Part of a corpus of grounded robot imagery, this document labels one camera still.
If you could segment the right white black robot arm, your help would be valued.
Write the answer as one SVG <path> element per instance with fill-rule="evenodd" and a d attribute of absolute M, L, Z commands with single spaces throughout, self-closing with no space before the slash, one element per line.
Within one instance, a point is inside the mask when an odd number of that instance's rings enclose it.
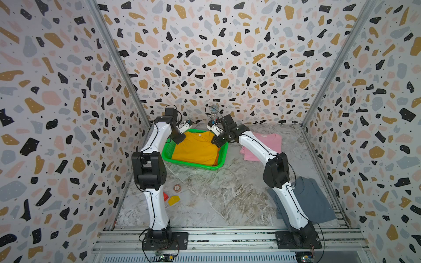
<path fill-rule="evenodd" d="M 280 200 L 286 215 L 290 242 L 297 248 L 321 248 L 313 223 L 302 210 L 289 177 L 289 163 L 285 153 L 277 153 L 261 142 L 244 124 L 237 125 L 230 115 L 209 121 L 207 129 L 215 136 L 212 143 L 222 147 L 236 142 L 250 150 L 264 165 L 263 180 Z"/>

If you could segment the yellow t-shirt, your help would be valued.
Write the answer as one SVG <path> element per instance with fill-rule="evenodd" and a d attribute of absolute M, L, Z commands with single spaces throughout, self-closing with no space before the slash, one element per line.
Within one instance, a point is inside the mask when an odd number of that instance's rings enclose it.
<path fill-rule="evenodd" d="M 220 148 L 211 143 L 214 137 L 211 131 L 200 133 L 187 131 L 185 135 L 184 141 L 174 148 L 173 160 L 206 166 L 217 165 Z"/>

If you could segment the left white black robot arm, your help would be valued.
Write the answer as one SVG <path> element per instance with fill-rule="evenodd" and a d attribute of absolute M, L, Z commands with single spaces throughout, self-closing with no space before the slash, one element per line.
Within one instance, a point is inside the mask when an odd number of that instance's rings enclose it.
<path fill-rule="evenodd" d="M 171 139 L 181 143 L 185 134 L 179 129 L 182 117 L 176 106 L 165 108 L 164 115 L 151 124 L 151 133 L 139 152 L 132 154 L 135 186 L 146 198 L 150 223 L 148 238 L 153 241 L 170 241 L 172 230 L 165 210 L 163 186 L 167 180 L 167 170 L 162 158 L 162 150 Z"/>

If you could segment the grey-blue t-shirt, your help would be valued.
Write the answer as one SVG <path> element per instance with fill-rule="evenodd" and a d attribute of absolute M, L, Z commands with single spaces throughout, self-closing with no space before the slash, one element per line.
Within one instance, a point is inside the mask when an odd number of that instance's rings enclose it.
<path fill-rule="evenodd" d="M 325 223 L 336 219 L 334 210 L 319 188 L 316 180 L 297 177 L 296 187 L 293 190 L 305 216 L 315 223 Z M 271 188 L 266 188 L 276 204 L 276 217 L 282 219 L 289 231 L 292 231 L 289 218 L 277 194 Z"/>

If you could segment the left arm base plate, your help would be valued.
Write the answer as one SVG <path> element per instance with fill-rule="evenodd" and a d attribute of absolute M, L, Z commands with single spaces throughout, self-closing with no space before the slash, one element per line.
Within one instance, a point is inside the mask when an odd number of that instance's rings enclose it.
<path fill-rule="evenodd" d="M 169 237 L 150 238 L 146 235 L 142 242 L 144 251 L 185 251 L 189 243 L 188 232 L 172 232 Z"/>

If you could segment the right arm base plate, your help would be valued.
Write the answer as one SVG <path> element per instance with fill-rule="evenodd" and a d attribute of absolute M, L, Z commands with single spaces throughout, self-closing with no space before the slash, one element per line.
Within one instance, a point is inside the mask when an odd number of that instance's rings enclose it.
<path fill-rule="evenodd" d="M 308 235 L 299 232 L 277 231 L 275 239 L 278 249 L 321 249 L 322 244 L 318 234 L 310 233 Z"/>

